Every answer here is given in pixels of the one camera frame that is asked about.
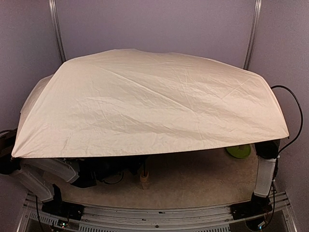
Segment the beige folding umbrella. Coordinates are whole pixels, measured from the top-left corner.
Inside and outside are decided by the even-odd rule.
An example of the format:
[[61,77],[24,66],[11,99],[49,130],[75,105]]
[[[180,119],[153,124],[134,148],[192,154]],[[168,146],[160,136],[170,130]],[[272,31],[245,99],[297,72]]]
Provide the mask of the beige folding umbrella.
[[260,75],[209,58],[115,49],[66,61],[27,99],[12,156],[154,155],[288,136]]

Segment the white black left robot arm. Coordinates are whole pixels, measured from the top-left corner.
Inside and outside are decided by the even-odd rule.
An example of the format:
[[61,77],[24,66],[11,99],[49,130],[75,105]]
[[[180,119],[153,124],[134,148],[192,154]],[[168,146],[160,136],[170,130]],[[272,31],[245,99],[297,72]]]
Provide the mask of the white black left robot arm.
[[0,132],[0,173],[18,180],[33,192],[45,205],[61,204],[61,191],[42,176],[51,173],[75,187],[84,189],[105,183],[114,175],[128,170],[136,175],[145,165],[147,155],[103,158],[13,158],[12,151],[17,138],[16,130]]

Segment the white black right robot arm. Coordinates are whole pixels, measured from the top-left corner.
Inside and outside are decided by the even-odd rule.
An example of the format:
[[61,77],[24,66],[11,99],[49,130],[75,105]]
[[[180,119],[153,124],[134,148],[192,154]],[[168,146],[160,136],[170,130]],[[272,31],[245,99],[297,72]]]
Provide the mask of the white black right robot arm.
[[276,161],[279,155],[280,140],[258,142],[254,144],[258,157],[257,176],[254,195],[266,198],[269,195]]

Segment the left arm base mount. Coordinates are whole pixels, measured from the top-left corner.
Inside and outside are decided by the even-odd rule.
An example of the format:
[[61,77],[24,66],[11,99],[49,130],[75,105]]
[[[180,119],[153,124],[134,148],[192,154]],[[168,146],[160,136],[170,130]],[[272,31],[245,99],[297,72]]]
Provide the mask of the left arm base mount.
[[60,205],[56,206],[44,203],[42,205],[42,211],[62,218],[80,221],[83,216],[84,206],[69,202],[62,202]]

